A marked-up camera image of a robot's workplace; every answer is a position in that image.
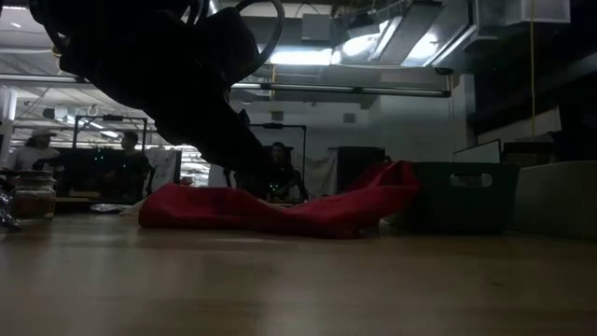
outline hat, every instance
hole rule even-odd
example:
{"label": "hat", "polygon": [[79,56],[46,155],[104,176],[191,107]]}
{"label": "hat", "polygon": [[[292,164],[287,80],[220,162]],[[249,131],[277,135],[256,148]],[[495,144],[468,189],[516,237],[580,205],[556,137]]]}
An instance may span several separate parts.
{"label": "hat", "polygon": [[56,136],[56,133],[54,133],[51,129],[47,128],[36,129],[31,133],[31,137],[36,137],[40,135]]}

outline dark green storage bin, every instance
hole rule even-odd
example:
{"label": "dark green storage bin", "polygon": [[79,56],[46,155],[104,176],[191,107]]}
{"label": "dark green storage bin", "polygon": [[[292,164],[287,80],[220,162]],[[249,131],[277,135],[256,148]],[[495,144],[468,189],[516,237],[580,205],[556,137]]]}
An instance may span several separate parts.
{"label": "dark green storage bin", "polygon": [[497,234],[512,222],[520,167],[425,162],[413,169],[421,193],[407,212],[411,230]]}

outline workbench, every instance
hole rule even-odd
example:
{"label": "workbench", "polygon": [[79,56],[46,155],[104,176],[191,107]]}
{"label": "workbench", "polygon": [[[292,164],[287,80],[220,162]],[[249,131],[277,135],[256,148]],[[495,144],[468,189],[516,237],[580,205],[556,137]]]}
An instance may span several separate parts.
{"label": "workbench", "polygon": [[597,335],[597,245],[329,241],[56,217],[0,233],[0,334]]}

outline person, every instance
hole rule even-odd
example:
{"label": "person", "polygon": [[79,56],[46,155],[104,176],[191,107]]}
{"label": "person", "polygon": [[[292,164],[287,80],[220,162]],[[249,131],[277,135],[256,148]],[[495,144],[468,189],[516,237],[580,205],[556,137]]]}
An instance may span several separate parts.
{"label": "person", "polygon": [[119,196],[140,200],[143,198],[143,185],[151,166],[149,159],[135,147],[139,135],[125,132],[120,145],[124,149],[124,159],[118,168],[105,176],[104,196]]}
{"label": "person", "polygon": [[19,148],[8,158],[5,169],[9,171],[30,171],[43,170],[54,173],[54,177],[64,170],[60,165],[43,162],[43,160],[55,159],[60,152],[49,146],[51,137],[56,136],[52,130],[39,128],[33,131],[25,146]]}
{"label": "person", "polygon": [[271,145],[271,158],[273,167],[269,178],[269,199],[275,202],[288,201],[290,190],[298,187],[300,197],[307,200],[307,190],[300,178],[300,173],[290,163],[288,150],[283,143],[276,142]]}

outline red bag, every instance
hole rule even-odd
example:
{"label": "red bag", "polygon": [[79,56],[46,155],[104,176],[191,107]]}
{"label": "red bag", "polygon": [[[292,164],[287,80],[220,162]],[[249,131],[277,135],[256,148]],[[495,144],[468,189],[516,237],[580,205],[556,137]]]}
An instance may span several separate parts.
{"label": "red bag", "polygon": [[419,191],[408,162],[386,163],[361,184],[365,187],[287,209],[263,203],[239,189],[171,184],[146,199],[139,225],[358,238],[361,229],[402,210]]}

